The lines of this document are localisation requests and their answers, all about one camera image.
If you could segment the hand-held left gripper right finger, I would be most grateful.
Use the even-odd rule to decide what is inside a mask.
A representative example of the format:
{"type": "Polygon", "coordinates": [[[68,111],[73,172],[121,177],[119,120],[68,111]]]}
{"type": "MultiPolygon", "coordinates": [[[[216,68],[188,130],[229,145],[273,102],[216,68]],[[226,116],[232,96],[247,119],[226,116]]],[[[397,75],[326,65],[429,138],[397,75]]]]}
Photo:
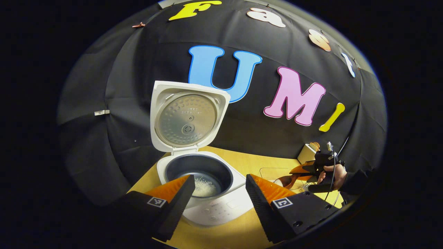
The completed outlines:
{"type": "Polygon", "coordinates": [[[295,193],[254,174],[246,176],[246,190],[274,244],[312,231],[339,210],[312,192],[295,193]]]}

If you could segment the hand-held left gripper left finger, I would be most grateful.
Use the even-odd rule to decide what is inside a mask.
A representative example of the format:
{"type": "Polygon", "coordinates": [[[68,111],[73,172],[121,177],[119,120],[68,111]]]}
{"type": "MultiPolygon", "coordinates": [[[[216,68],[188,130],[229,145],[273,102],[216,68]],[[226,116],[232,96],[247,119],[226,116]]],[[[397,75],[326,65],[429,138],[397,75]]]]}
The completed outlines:
{"type": "Polygon", "coordinates": [[[144,234],[166,242],[195,190],[193,175],[185,175],[145,193],[130,191],[118,199],[121,221],[144,234]]]}

